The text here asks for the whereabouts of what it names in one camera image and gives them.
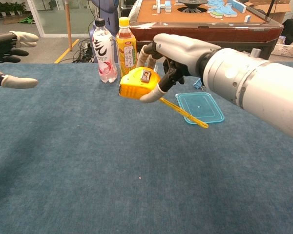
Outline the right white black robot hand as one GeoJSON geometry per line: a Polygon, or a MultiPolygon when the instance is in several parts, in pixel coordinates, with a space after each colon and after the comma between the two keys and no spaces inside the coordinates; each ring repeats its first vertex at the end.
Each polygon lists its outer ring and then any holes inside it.
{"type": "Polygon", "coordinates": [[[185,36],[160,33],[153,41],[144,45],[137,58],[137,67],[147,64],[148,68],[155,67],[156,60],[165,57],[163,63],[165,75],[155,88],[139,100],[151,103],[163,97],[177,82],[184,84],[184,76],[200,77],[208,60],[220,46],[185,36]]]}

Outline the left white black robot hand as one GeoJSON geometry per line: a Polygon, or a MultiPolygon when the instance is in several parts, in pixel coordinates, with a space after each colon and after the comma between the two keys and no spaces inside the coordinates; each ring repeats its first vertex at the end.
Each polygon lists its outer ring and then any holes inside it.
{"type": "MultiPolygon", "coordinates": [[[[22,48],[37,46],[39,37],[35,34],[21,31],[9,31],[0,34],[0,63],[18,63],[20,57],[25,57],[29,53],[22,48]]],[[[12,89],[29,89],[38,85],[38,80],[34,78],[19,78],[0,72],[0,86],[12,89]]]]}

